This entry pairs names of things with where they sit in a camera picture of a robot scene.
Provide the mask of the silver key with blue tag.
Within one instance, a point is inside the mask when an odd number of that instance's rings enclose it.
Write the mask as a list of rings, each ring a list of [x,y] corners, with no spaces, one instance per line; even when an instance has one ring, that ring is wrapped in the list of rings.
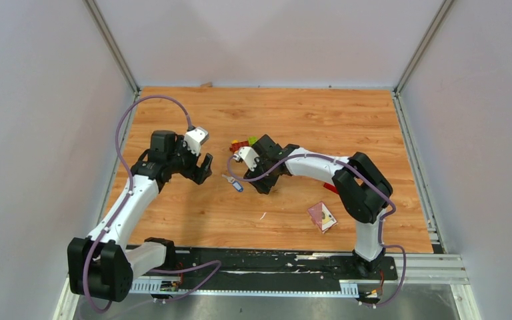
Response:
[[[224,179],[226,179],[228,183],[230,183],[232,185],[234,190],[236,190],[237,192],[243,192],[243,186],[240,184],[240,182],[238,182],[238,180],[236,180],[235,178],[233,178],[231,176],[225,175],[225,174],[222,174],[221,176]]]

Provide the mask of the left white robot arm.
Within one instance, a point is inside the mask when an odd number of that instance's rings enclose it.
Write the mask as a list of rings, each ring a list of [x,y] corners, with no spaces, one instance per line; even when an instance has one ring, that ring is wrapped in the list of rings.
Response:
[[[131,166],[131,176],[108,214],[88,236],[75,237],[68,244],[72,293],[121,302],[136,278],[152,269],[161,275],[176,270],[174,242],[150,237],[134,249],[127,244],[145,210],[174,174],[198,185],[211,176],[211,154],[197,163],[208,138],[202,127],[184,135],[166,130],[152,133],[150,147]]]

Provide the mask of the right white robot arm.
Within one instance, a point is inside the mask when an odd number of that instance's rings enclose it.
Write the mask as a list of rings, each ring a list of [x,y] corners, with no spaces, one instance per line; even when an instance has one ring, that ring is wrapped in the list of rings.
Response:
[[[294,144],[282,147],[264,135],[252,146],[241,147],[233,158],[246,164],[242,180],[260,194],[270,193],[282,175],[308,177],[333,186],[356,222],[355,272],[366,279],[379,272],[386,252],[380,240],[380,218],[391,204],[393,188],[366,154],[324,155]]]

